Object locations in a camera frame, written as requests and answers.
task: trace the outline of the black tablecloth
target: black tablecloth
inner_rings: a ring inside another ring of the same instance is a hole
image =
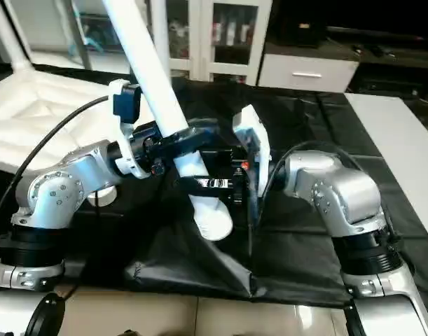
[[[120,77],[39,69],[104,84]],[[404,250],[417,268],[415,282],[428,308],[428,234],[343,94],[183,79],[174,81],[174,89],[187,118],[218,118],[230,125],[233,115],[253,104],[273,149],[317,139],[355,155],[379,185],[394,227],[404,238]],[[233,137],[230,142],[237,143]],[[221,172],[207,165],[210,174]],[[0,192],[8,177],[0,172]],[[173,170],[163,178],[125,180],[100,220],[84,204],[73,222],[67,276],[78,276],[89,260],[83,280],[91,285],[323,307],[348,302],[331,239],[306,202],[271,192],[248,255],[243,210],[231,208],[235,227],[230,236],[206,241],[193,222],[187,195],[174,187],[176,177]]]

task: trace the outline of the metal bracket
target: metal bracket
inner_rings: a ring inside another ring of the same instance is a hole
[[[255,158],[255,161],[259,163],[257,195],[262,197],[268,182],[268,167],[271,160],[270,142],[268,141],[267,131],[252,105],[244,107],[241,113],[234,116],[233,129],[235,136],[247,151],[249,151],[248,146],[250,143],[254,143],[255,147],[257,147]]]
[[[109,100],[114,110],[114,95],[121,95],[122,89],[129,85],[130,82],[123,79],[113,80],[109,83]],[[122,157],[116,160],[117,168],[122,174],[133,174],[138,179],[145,179],[150,176],[146,173],[136,162],[134,154],[131,149],[130,140],[132,139],[132,133],[134,131],[134,125],[132,123],[122,122],[122,118],[119,115],[115,115],[118,119],[118,126],[116,140]]]

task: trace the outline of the floor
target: floor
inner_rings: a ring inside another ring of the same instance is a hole
[[[115,74],[129,74],[130,64],[125,54],[111,52],[89,52],[92,70],[113,72]],[[65,52],[32,51],[32,63],[47,64],[55,67],[83,69],[80,57],[70,57]]]
[[[128,329],[143,336],[347,336],[337,309],[94,288],[68,301],[60,336],[116,336]]]

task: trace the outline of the white pipe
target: white pipe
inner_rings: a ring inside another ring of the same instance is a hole
[[[32,69],[29,60],[26,58],[20,42],[16,38],[15,32],[11,28],[10,22],[5,16],[4,10],[0,5],[0,42],[4,45],[8,56],[10,57],[11,66],[14,71],[23,69]]]
[[[170,78],[170,50],[167,28],[167,1],[151,0],[151,24],[153,27],[153,41],[158,52],[160,63],[163,65],[167,77]]]
[[[188,127],[170,81],[154,48],[134,0],[103,0],[114,29],[141,85],[159,130],[164,137]],[[199,152],[174,160],[180,176],[208,175]],[[220,240],[233,227],[226,206],[218,198],[191,196],[194,219],[201,235]]]

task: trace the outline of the black cable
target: black cable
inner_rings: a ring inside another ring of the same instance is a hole
[[[69,121],[74,119],[76,116],[78,116],[80,113],[84,112],[88,108],[108,100],[108,96],[103,96],[100,98],[97,98],[95,100],[90,101],[87,104],[84,104],[83,106],[76,109],[74,112],[69,114],[66,118],[64,118],[58,125],[56,125],[37,145],[36,147],[31,151],[31,153],[27,156],[27,158],[24,160],[24,162],[20,165],[18,170],[16,171],[15,176],[11,180],[10,184],[8,185],[7,189],[5,190],[5,193],[2,195],[2,198],[0,199],[0,210],[2,209],[2,206],[4,205],[5,201],[7,200],[8,196],[11,193],[11,190],[14,186],[16,186],[20,179],[22,178],[22,174],[24,173],[27,166],[30,164],[30,162],[34,159],[34,157],[38,154],[38,152],[52,139],[55,134],[57,134]]]

